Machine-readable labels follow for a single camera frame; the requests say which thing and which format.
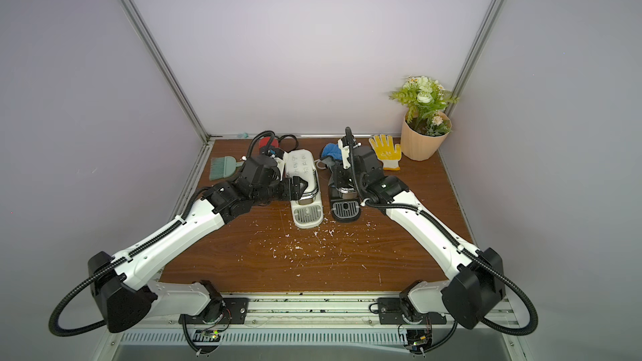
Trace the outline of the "blue grey microfiber cloth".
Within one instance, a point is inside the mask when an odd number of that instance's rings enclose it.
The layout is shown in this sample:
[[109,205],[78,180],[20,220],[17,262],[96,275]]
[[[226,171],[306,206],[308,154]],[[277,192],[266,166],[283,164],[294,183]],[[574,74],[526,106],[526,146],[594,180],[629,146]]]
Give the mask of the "blue grey microfiber cloth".
[[330,168],[336,163],[340,165],[343,163],[342,150],[337,144],[330,143],[321,151],[319,161],[326,168]]

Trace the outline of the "black coffee machine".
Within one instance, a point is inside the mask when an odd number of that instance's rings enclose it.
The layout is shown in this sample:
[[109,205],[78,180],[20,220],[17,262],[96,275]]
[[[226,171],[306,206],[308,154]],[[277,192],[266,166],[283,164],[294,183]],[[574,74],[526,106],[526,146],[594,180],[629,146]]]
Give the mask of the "black coffee machine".
[[358,193],[356,195],[339,195],[330,188],[329,205],[331,216],[340,223],[356,222],[361,215]]

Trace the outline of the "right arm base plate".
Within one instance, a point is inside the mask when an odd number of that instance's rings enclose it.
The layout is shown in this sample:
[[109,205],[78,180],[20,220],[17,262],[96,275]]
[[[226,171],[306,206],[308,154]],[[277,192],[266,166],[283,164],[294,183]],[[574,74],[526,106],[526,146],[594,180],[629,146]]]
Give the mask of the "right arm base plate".
[[446,317],[439,313],[421,314],[398,297],[379,297],[371,306],[381,325],[446,325]]

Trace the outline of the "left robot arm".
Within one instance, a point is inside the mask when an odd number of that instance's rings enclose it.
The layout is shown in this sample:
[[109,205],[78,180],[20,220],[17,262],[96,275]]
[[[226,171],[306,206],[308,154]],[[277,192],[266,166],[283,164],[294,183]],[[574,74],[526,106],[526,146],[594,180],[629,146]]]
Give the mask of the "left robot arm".
[[[112,333],[130,329],[152,314],[200,314],[218,301],[210,282],[152,287],[157,272],[193,244],[272,202],[300,202],[315,195],[319,182],[314,162],[287,152],[272,130],[258,134],[246,160],[231,178],[197,190],[185,210],[147,238],[110,255],[99,252],[88,262],[89,275],[66,294],[48,321],[51,334],[72,337],[101,327]],[[64,328],[60,317],[70,302],[90,288],[102,319],[80,328]]]

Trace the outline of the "white coffee machine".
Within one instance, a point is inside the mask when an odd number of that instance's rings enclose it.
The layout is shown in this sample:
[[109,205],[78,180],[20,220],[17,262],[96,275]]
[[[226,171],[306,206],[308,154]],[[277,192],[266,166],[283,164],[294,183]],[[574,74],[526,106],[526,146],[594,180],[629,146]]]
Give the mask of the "white coffee machine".
[[299,229],[318,227],[324,220],[324,212],[317,168],[312,153],[309,150],[289,152],[285,164],[285,175],[300,177],[308,183],[299,200],[291,202],[294,224]]

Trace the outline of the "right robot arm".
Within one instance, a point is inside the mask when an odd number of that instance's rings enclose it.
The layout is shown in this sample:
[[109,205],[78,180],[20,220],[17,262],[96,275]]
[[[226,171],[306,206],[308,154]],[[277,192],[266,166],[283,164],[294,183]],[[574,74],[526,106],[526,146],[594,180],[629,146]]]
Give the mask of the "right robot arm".
[[[432,256],[448,278],[441,289],[446,312],[466,329],[484,324],[502,334],[533,334],[539,323],[537,309],[528,295],[506,277],[503,259],[493,249],[485,251],[456,235],[423,206],[400,178],[386,175],[375,151],[357,143],[351,128],[338,141],[342,154],[341,169],[348,175],[363,207],[374,208],[403,227]],[[523,327],[510,328],[487,318],[487,314],[514,292],[528,311]]]

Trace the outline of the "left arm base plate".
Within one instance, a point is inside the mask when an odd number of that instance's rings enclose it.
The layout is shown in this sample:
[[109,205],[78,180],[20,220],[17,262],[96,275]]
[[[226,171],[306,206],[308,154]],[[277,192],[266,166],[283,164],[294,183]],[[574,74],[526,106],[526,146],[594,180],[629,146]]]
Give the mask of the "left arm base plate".
[[249,299],[247,297],[224,297],[211,302],[200,314],[181,315],[179,322],[191,325],[241,325],[245,323],[248,308]]

